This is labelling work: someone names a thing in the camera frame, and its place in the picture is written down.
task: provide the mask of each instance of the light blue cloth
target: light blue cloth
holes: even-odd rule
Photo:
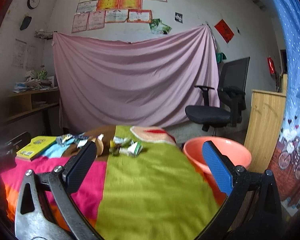
[[[287,50],[288,88],[282,129],[270,168],[276,171],[274,175],[281,200],[286,200],[288,206],[298,206],[300,200],[300,2],[299,0],[273,1],[283,28]]]
[[[70,145],[74,142],[74,138],[71,138],[66,142],[66,145],[62,147],[57,143],[51,145],[48,149],[44,150],[41,156],[45,156],[48,158],[60,158],[66,149],[70,147]]]

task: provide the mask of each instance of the metal screw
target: metal screw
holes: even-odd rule
[[[60,165],[55,166],[54,169],[53,169],[54,172],[59,172],[61,170],[62,170],[62,166],[60,166]]]
[[[238,172],[244,172],[244,167],[241,165],[236,166]]]
[[[26,176],[30,176],[32,174],[32,170],[27,170],[26,171]]]
[[[266,170],[266,174],[267,174],[268,176],[272,176],[272,175],[273,175],[273,173],[272,173],[271,170]]]

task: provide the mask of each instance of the photo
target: photo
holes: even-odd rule
[[[174,16],[175,21],[183,23],[182,22],[182,14],[181,13],[176,13]]]

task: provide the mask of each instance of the bed curtain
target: bed curtain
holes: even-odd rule
[[[126,43],[54,33],[60,125],[77,132],[108,124],[161,126],[187,120],[185,107],[203,105],[194,85],[207,85],[219,106],[218,67],[206,25]]]

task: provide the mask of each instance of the pink bedsheet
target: pink bedsheet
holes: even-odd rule
[[[32,169],[35,173],[49,172],[57,165],[65,165],[69,158],[38,157],[32,162],[16,159],[17,166],[9,171],[1,173],[6,187],[9,205],[8,216],[14,219],[18,192],[26,170]],[[79,190],[71,195],[82,214],[90,223],[95,223],[98,215],[98,207],[103,196],[103,188],[106,177],[106,162],[93,162]],[[47,192],[50,205],[56,206],[51,192]]]
[[[54,33],[60,125],[78,132],[108,124],[169,126],[202,104],[194,85],[217,88],[213,37],[206,25],[127,44]],[[217,90],[210,105],[219,106]]]

